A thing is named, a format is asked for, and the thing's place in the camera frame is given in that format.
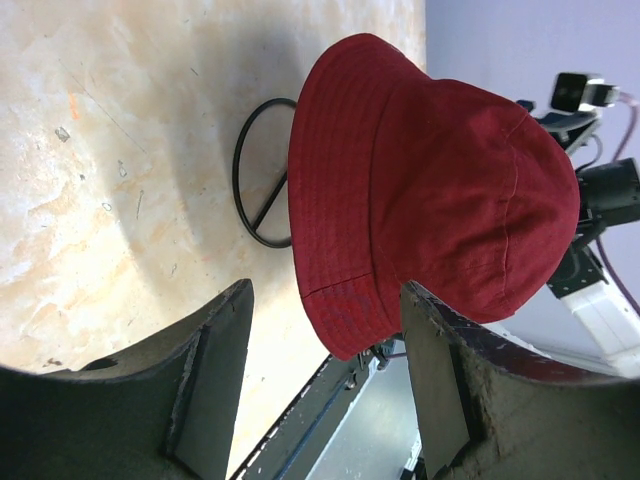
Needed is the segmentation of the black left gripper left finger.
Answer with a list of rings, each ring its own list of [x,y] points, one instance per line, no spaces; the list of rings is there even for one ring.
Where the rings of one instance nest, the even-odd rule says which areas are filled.
[[[1,372],[5,479],[222,479],[254,308],[242,279],[78,371]]]

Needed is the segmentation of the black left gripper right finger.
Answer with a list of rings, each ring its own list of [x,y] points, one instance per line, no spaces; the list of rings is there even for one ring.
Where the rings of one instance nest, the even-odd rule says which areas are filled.
[[[427,479],[635,479],[639,384],[538,354],[402,288]]]

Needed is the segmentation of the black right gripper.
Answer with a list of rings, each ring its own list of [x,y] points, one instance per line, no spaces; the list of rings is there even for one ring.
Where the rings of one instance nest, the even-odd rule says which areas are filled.
[[[569,156],[585,146],[600,126],[600,109],[598,107],[586,107],[573,113],[547,111],[543,117],[535,117],[533,111],[536,108],[534,101],[517,100],[516,103],[524,108],[537,123],[549,133],[558,145]]]

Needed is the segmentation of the dark red cap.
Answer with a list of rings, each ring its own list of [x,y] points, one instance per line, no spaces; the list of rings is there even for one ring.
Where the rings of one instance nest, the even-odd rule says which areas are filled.
[[[578,225],[571,161],[524,108],[369,33],[312,67],[287,173],[300,298],[341,360],[400,332],[410,281],[475,323],[511,317]]]

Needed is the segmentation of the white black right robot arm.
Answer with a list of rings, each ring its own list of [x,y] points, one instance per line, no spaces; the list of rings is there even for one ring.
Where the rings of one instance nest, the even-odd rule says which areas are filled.
[[[639,173],[622,152],[639,121],[639,103],[628,93],[619,102],[630,120],[611,161],[598,159],[576,173],[582,207],[577,242],[558,273],[505,329],[554,360],[627,379],[639,377],[639,301],[606,253],[602,236],[639,220]]]

